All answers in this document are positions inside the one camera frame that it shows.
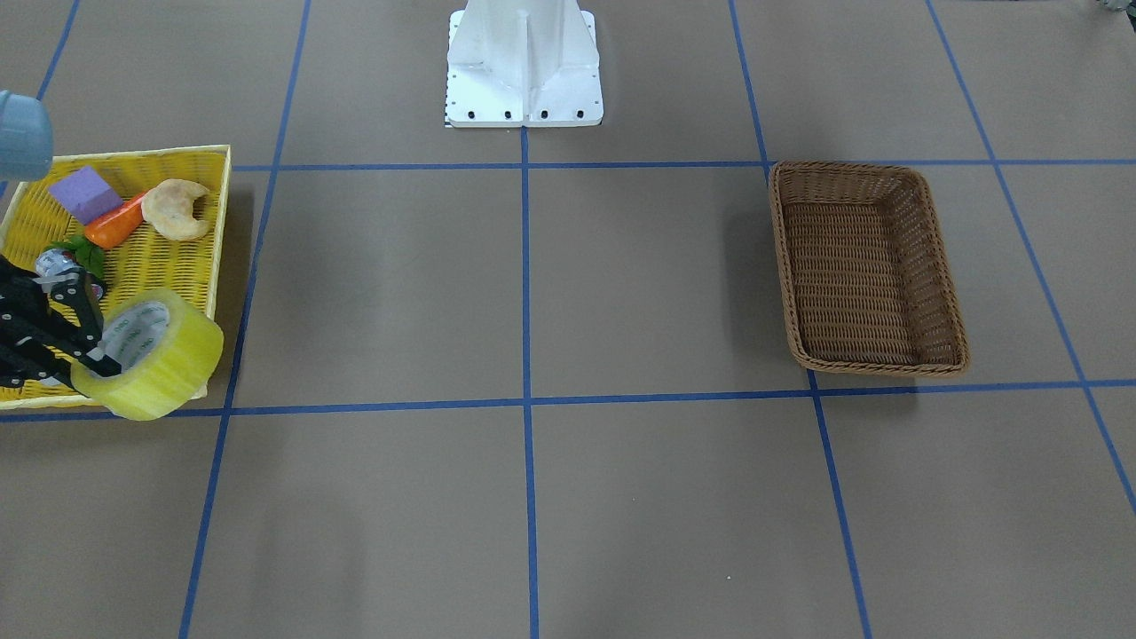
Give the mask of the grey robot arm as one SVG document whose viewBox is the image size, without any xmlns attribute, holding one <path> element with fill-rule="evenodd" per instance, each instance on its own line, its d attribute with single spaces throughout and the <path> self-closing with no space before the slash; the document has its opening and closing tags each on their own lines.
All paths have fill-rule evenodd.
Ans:
<svg viewBox="0 0 1136 639">
<path fill-rule="evenodd" d="M 45 106 L 36 98 L 3 91 L 3 179 L 36 181 L 51 167 L 53 132 Z M 66 352 L 100 376 L 122 373 L 122 364 L 100 348 L 103 316 L 97 279 L 81 266 L 40 276 L 3 259 L 1 272 L 1 372 L 3 387 L 20 389 L 28 381 L 73 387 Z"/>
</svg>

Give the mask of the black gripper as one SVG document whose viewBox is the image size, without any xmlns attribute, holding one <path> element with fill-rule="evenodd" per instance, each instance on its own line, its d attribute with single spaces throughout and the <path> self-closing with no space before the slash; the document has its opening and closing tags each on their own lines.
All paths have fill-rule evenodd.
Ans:
<svg viewBox="0 0 1136 639">
<path fill-rule="evenodd" d="M 102 351 L 103 315 L 94 276 L 65 271 L 40 276 L 1 259 L 1 384 L 19 389 L 28 381 L 74 388 L 75 365 L 100 376 L 122 373 Z M 70 360 L 56 352 L 67 352 Z"/>
</svg>

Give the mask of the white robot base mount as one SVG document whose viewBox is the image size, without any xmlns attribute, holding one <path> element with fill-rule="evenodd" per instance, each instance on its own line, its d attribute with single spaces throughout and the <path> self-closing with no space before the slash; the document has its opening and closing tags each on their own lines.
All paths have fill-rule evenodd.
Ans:
<svg viewBox="0 0 1136 639">
<path fill-rule="evenodd" d="M 604 121 L 596 17 L 576 1 L 469 1 L 450 13 L 446 36 L 446 126 Z"/>
</svg>

